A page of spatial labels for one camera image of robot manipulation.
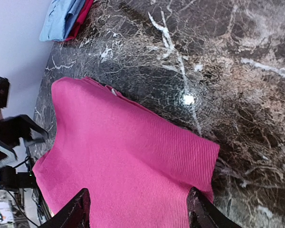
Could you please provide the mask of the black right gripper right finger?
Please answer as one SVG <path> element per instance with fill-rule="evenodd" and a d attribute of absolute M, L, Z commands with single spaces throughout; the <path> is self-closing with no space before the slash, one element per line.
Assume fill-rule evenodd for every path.
<path fill-rule="evenodd" d="M 224 216 L 197 188 L 187 196 L 190 228 L 241 228 Z"/>

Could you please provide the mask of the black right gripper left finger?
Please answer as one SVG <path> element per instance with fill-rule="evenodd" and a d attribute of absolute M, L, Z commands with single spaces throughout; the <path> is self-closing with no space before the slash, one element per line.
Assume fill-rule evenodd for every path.
<path fill-rule="evenodd" d="M 54 217 L 40 228 L 90 228 L 90 194 L 81 189 Z"/>

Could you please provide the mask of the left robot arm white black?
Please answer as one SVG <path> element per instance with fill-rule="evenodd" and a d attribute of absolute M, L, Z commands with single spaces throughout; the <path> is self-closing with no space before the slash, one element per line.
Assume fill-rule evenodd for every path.
<path fill-rule="evenodd" d="M 48 132 L 26 114 L 1 117 L 1 110 L 7 107 L 9 89 L 9 80 L 0 77 L 0 190 L 17 192 L 19 189 L 37 187 L 29 146 L 44 143 Z M 20 146 L 20 139 L 23 140 L 27 156 L 23 162 L 12 167 L 10 164 L 18 160 L 14 148 Z"/>

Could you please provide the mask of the pink trousers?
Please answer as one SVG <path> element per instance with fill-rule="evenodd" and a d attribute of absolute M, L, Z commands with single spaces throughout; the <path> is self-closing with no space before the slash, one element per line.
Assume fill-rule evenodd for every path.
<path fill-rule="evenodd" d="M 33 172 L 54 213 L 87 188 L 93 228 L 187 228 L 190 189 L 213 200 L 217 144 L 90 78 L 61 78 L 51 94 L 56 138 Z"/>

